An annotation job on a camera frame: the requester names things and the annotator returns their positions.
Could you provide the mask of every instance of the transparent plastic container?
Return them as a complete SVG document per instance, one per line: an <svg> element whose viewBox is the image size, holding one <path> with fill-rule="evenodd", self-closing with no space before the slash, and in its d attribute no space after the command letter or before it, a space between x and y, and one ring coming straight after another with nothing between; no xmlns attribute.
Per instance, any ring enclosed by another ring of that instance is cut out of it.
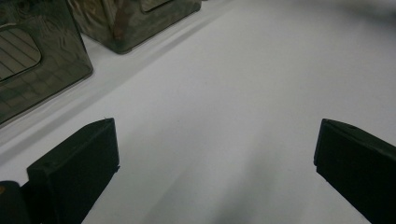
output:
<svg viewBox="0 0 396 224"><path fill-rule="evenodd" d="M201 0L69 0L81 32L116 53L201 8Z"/></svg>
<svg viewBox="0 0 396 224"><path fill-rule="evenodd" d="M66 0L0 0L0 124L91 73Z"/></svg>

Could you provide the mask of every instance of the table surface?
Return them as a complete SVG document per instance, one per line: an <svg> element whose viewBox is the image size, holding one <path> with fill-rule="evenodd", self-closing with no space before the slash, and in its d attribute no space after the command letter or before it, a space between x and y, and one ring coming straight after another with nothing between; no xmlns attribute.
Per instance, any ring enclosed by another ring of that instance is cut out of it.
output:
<svg viewBox="0 0 396 224"><path fill-rule="evenodd" d="M0 179L103 118L120 170L85 224L348 223L316 173L322 119L396 145L394 22L315 0L208 0L126 55L83 37L92 77L0 130Z"/></svg>

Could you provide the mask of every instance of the gray translucent bin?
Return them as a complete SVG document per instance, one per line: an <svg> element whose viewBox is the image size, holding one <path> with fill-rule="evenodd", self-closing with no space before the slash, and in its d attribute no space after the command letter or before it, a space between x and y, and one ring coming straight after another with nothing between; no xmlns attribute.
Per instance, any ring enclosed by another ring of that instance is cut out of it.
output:
<svg viewBox="0 0 396 224"><path fill-rule="evenodd" d="M91 73L66 0L0 0L0 124Z"/></svg>
<svg viewBox="0 0 396 224"><path fill-rule="evenodd" d="M81 32L126 53L201 8L201 0L69 0Z"/></svg>

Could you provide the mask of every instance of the white tabletop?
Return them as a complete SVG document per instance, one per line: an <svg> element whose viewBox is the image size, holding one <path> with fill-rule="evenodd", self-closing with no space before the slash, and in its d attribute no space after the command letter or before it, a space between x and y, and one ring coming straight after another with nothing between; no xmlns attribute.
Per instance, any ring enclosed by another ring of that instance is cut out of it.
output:
<svg viewBox="0 0 396 224"><path fill-rule="evenodd" d="M208 0L0 130L0 179L114 118L120 170L85 224L369 223L313 157L322 119L396 145L396 24L312 0Z"/></svg>

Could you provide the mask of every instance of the white table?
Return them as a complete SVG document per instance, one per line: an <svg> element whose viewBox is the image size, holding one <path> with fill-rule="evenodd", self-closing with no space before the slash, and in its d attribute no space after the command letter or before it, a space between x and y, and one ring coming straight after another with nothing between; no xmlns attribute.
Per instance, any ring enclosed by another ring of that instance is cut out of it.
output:
<svg viewBox="0 0 396 224"><path fill-rule="evenodd" d="M316 1L209 0L0 130L0 179L115 118L120 170L86 224L369 223L316 173L321 119L396 145L396 26Z"/></svg>

